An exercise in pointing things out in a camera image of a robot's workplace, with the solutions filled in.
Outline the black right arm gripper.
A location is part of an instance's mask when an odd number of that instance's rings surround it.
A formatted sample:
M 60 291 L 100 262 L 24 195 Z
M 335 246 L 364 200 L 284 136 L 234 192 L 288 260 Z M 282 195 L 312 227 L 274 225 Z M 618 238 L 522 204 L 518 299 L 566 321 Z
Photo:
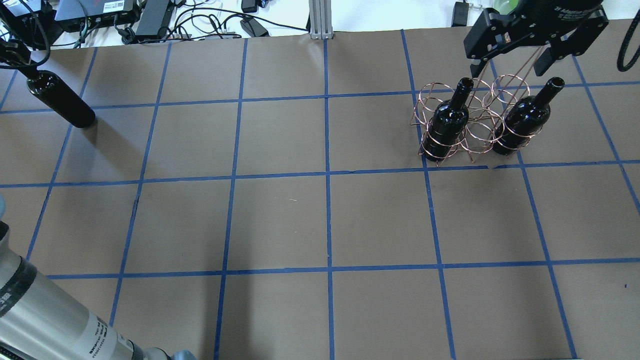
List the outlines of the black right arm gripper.
M 519 0 L 508 13 L 483 9 L 463 41 L 464 52 L 471 76 L 481 76 L 498 55 L 548 45 L 534 63 L 540 77 L 564 57 L 585 54 L 609 23 L 601 0 Z

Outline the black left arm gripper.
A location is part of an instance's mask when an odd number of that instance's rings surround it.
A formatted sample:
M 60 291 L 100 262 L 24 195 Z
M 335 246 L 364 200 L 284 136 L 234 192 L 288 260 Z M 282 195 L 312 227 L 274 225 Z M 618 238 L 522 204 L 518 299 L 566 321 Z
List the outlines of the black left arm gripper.
M 41 75 L 37 63 L 32 63 L 29 48 L 16 39 L 0 41 L 0 63 L 1 68 L 17 68 L 28 80 L 36 80 Z

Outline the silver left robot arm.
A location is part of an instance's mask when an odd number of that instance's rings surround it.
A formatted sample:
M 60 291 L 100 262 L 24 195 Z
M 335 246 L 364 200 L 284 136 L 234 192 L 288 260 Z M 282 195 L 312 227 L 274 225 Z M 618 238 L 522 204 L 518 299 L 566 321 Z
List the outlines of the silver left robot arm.
M 1 61 L 23 73 L 27 87 L 76 128 L 96 114 L 60 76 L 40 70 L 31 51 L 16 39 L 1 41 Z M 169 355 L 143 349 L 64 291 L 9 246 L 10 227 L 1 223 L 1 355 L 10 360 L 193 360 L 188 350 Z

